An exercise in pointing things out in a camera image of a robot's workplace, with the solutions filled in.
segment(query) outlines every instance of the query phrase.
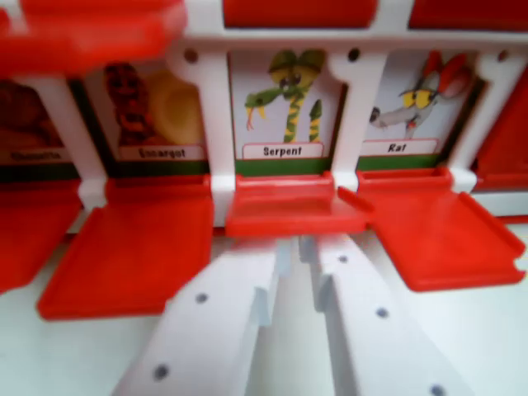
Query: red flap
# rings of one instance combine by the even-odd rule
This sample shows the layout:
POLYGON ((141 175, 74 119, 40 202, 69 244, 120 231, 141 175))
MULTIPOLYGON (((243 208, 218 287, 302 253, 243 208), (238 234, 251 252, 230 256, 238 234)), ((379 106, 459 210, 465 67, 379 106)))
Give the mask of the red flap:
POLYGON ((112 181, 107 190, 109 204, 92 212, 40 298, 44 318, 160 314, 209 262, 208 178, 112 181))
POLYGON ((516 283, 524 244, 468 194, 450 191, 445 169, 358 172, 373 227, 415 291, 516 283))
POLYGON ((27 31, 0 29, 3 77, 76 74, 116 59, 152 58, 186 25, 182 0, 22 3, 27 31))
POLYGON ((27 285, 46 263, 81 202, 78 181, 0 186, 0 292, 27 285))
POLYGON ((414 0, 411 28, 528 31, 524 0, 414 0))
POLYGON ((476 191, 528 190, 528 68, 478 151, 476 191))
POLYGON ((372 207, 335 191, 324 176, 239 177, 225 231, 233 237, 281 237, 365 230, 372 207))
POLYGON ((224 0, 227 27, 368 27, 377 0, 224 0))

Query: green stripe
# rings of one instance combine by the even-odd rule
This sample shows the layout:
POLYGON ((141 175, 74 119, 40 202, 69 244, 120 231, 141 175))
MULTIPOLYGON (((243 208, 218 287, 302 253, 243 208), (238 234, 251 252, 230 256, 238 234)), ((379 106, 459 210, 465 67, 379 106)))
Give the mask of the green stripe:
POLYGON ((0 182, 47 182, 79 177, 72 163, 40 163, 38 165, 2 165, 0 182))
POLYGON ((242 176, 320 175, 330 170, 331 158, 238 159, 235 170, 242 176))
POLYGON ((412 169, 435 167, 439 154, 360 157, 358 171, 379 171, 384 169, 412 169))
POLYGON ((297 124, 294 124, 292 122, 288 122, 286 124, 286 130, 294 134, 297 131, 297 124))

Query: snake illustration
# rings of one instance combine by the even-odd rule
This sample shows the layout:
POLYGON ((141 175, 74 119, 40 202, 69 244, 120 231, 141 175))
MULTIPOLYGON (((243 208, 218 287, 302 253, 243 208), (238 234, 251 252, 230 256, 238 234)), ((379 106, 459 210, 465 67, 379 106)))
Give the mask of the snake illustration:
MULTIPOLYGON (((307 49, 299 57, 289 49, 282 50, 276 54, 268 69, 275 86, 247 95, 246 103, 244 104, 247 111, 247 130, 253 129, 252 114, 255 109, 265 119, 264 106, 270 104, 277 97, 283 96, 287 101, 290 101, 284 143, 295 142, 301 106, 315 78, 321 73, 323 63, 324 52, 319 49, 307 49)), ((322 114, 323 106, 321 100, 318 99, 309 113, 310 143, 319 141, 319 122, 322 114)))

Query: white plastic frame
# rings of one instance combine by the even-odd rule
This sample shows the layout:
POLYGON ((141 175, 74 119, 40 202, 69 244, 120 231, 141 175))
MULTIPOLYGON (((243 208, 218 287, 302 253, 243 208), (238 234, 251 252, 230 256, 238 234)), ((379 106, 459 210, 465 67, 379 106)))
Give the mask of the white plastic frame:
POLYGON ((477 50, 477 70, 488 82, 473 117, 455 146, 448 166, 454 177, 453 191, 471 191, 476 176, 469 170, 480 144, 515 86, 526 64, 526 33, 487 31, 410 30, 413 0, 379 0, 376 17, 368 29, 226 29, 220 0, 186 3, 188 27, 184 40, 167 57, 169 67, 200 89, 210 156, 215 224, 223 225, 234 188, 234 155, 229 108, 230 50, 269 48, 321 48, 327 51, 332 75, 349 86, 332 161, 336 186, 357 190, 356 165, 387 56, 404 49, 477 50), (196 64, 185 64, 183 50, 198 53, 196 64), (349 62, 352 48, 361 52, 349 62), (502 62, 497 55, 508 50, 502 62))
POLYGON ((81 177, 78 195, 85 211, 106 205, 106 171, 66 80, 54 77, 16 80, 38 92, 81 177))

